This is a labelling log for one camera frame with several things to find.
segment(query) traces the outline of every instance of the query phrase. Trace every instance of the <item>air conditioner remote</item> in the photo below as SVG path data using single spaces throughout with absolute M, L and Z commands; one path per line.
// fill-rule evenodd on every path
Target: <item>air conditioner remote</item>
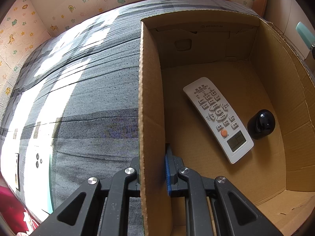
M 235 111 L 208 78 L 202 77 L 183 90 L 211 129 L 230 163 L 237 162 L 254 146 Z

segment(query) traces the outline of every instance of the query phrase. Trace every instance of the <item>open cardboard box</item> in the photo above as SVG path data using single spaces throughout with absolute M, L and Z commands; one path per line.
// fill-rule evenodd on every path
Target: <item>open cardboard box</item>
M 141 202 L 145 235 L 184 236 L 184 198 L 170 198 L 165 143 L 201 176 L 226 176 L 291 235 L 315 206 L 315 87 L 285 40 L 259 17 L 179 11 L 142 20 L 139 72 Z M 183 92 L 209 78 L 241 121 L 270 110 L 276 128 L 230 164 Z

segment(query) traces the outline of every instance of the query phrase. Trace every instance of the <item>mattress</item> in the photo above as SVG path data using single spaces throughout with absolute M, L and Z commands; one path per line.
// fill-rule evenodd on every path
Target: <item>mattress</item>
M 28 57 L 1 124 L 1 172 L 39 221 L 89 177 L 112 177 L 138 156 L 140 20 L 204 9 L 256 15 L 225 0 L 146 0 L 88 19 Z M 143 235 L 140 198 L 130 199 L 128 235 Z

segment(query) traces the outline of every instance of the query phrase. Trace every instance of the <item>red fabric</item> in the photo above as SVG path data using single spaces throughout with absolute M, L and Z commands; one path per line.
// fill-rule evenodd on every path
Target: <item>red fabric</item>
M 24 206 L 11 190 L 0 186 L 0 213 L 15 234 L 27 230 L 26 223 L 23 221 L 24 211 Z

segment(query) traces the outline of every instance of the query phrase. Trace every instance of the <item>silver bolt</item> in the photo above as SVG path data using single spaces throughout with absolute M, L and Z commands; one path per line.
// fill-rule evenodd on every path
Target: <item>silver bolt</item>
M 97 178 L 96 177 L 90 177 L 88 179 L 88 183 L 89 184 L 96 184 L 97 183 Z
M 224 184 L 224 183 L 226 183 L 226 178 L 224 176 L 218 176 L 217 181 L 220 184 Z
M 187 174 L 187 173 L 189 173 L 189 168 L 186 168 L 186 167 L 181 168 L 181 169 L 179 170 L 179 172 L 182 173 L 182 174 Z
M 134 168 L 126 168 L 125 169 L 125 173 L 128 175 L 132 174 L 133 172 L 134 172 Z

